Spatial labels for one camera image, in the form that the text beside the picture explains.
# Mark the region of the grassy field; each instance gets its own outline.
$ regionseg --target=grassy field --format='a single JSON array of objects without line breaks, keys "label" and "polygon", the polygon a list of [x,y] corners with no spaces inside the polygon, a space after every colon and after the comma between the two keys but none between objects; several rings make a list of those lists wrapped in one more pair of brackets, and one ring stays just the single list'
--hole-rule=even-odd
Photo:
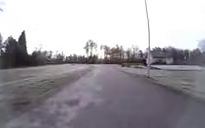
[{"label": "grassy field", "polygon": [[38,105],[93,66],[56,65],[0,71],[0,124]]},{"label": "grassy field", "polygon": [[[121,70],[143,76],[147,75],[147,69],[122,67]],[[158,84],[184,91],[205,100],[205,70],[151,70],[151,77]]]}]

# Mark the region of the road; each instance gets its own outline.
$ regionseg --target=road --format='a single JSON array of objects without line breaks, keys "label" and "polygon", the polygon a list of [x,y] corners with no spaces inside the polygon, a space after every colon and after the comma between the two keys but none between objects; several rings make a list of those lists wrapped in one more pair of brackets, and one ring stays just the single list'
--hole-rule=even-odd
[{"label": "road", "polygon": [[112,65],[64,87],[6,128],[205,128],[205,102]]}]

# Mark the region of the light pole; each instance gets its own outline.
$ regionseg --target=light pole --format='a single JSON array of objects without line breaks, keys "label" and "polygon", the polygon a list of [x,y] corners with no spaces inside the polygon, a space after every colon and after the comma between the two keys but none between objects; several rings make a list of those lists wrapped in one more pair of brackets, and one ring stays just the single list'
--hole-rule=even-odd
[{"label": "light pole", "polygon": [[148,26],[148,56],[147,56],[147,73],[148,77],[150,77],[150,26],[149,26],[149,14],[147,9],[147,2],[145,0],[145,8],[146,8],[146,17],[147,17],[147,26]]}]

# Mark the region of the pole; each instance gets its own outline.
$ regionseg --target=pole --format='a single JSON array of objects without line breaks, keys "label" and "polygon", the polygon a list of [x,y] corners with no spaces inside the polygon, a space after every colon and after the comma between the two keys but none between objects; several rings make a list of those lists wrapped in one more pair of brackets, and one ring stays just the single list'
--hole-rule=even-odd
[{"label": "pole", "polygon": [[147,56],[147,73],[148,77],[150,77],[150,26],[149,26],[149,14],[147,9],[147,2],[145,0],[145,8],[146,8],[146,17],[147,17],[147,26],[148,26],[148,56]]}]

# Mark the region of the roof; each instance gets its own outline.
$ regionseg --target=roof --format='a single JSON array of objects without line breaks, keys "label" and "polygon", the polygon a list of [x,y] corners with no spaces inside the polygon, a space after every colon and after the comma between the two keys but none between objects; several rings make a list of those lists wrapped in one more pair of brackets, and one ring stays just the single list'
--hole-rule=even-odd
[{"label": "roof", "polygon": [[153,58],[171,58],[171,55],[161,51],[151,51]]}]

